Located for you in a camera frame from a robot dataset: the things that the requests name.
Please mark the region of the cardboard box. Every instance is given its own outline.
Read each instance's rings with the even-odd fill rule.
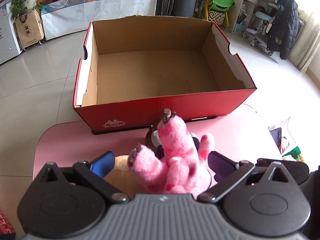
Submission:
[[[44,38],[41,18],[36,10],[16,19],[15,24],[22,48]]]
[[[216,24],[131,16],[90,23],[73,106],[94,132],[231,113],[256,87]]]

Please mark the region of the brown plush toy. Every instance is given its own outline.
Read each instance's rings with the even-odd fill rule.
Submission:
[[[116,163],[113,170],[104,178],[112,186],[126,193],[131,199],[138,193],[149,193],[129,170],[128,155],[116,157]]]

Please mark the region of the plush toy tail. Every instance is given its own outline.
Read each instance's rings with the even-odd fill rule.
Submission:
[[[214,150],[214,138],[212,134],[206,133],[202,136],[200,146],[198,150],[200,165],[206,165],[208,163],[208,155]]]

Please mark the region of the brown shopping bag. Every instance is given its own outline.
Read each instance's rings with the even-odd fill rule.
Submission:
[[[15,24],[22,48],[44,38],[40,15],[36,10],[16,19]]]

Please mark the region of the box front panel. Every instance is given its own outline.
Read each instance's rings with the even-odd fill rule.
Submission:
[[[120,130],[152,125],[164,108],[169,108],[184,120],[231,113],[254,89],[198,93],[132,100],[75,110],[95,132]]]

